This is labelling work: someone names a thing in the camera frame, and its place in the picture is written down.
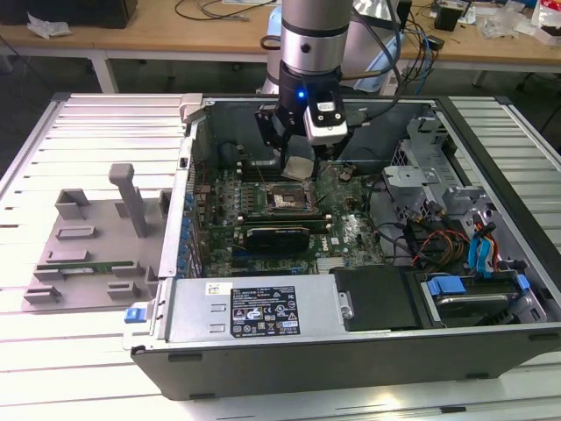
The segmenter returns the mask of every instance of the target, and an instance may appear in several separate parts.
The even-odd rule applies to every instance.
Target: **metal slotted table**
[[[180,97],[74,95],[52,101],[0,182],[0,419],[516,420],[561,414],[561,352],[536,357],[496,380],[173,402],[122,349],[122,311],[21,313],[61,188],[117,199],[107,180],[115,161],[133,163],[144,197],[172,187],[184,131]],[[451,100],[561,249],[558,157],[512,106],[493,98]],[[479,182],[469,158],[462,151],[457,157],[472,182]],[[449,407],[465,412],[449,413]]]

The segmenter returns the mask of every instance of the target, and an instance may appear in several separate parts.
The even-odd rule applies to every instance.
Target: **green circuit board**
[[[364,177],[342,179],[344,165],[320,168],[315,181],[242,182],[234,171],[211,174],[197,205],[208,234],[204,277],[314,275],[330,266],[380,264],[384,256],[364,213]],[[299,253],[250,253],[252,228],[305,227]]]

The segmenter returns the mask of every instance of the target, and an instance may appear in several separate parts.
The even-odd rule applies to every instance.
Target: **sticker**
[[[207,296],[228,296],[231,286],[231,282],[207,282],[204,294]]]
[[[207,291],[209,285],[218,284],[207,283]],[[299,334],[295,287],[231,290],[231,335],[234,338]]]

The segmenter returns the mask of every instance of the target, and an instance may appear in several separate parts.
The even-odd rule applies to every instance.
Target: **floor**
[[[82,59],[32,58],[31,65],[52,91],[99,92],[96,76],[88,61]],[[174,62],[175,80],[169,83],[164,61],[113,61],[121,92],[204,92],[250,93],[265,78],[265,65],[245,64],[238,71],[231,63]],[[538,129],[561,104],[561,79],[554,75],[531,77],[523,91],[516,85],[520,73],[489,73],[480,88],[471,84],[474,73],[436,69],[423,89],[424,95],[507,96]],[[415,86],[406,94],[413,95]],[[52,93],[21,60],[13,62],[13,72],[0,75],[0,175],[25,142],[29,132],[45,109]],[[544,131],[554,146],[561,146],[561,113]]]

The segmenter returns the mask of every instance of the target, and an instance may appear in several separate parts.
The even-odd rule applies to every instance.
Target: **black box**
[[[461,5],[441,5],[438,9],[437,18],[435,19],[435,29],[442,31],[454,31],[458,19],[464,13]]]

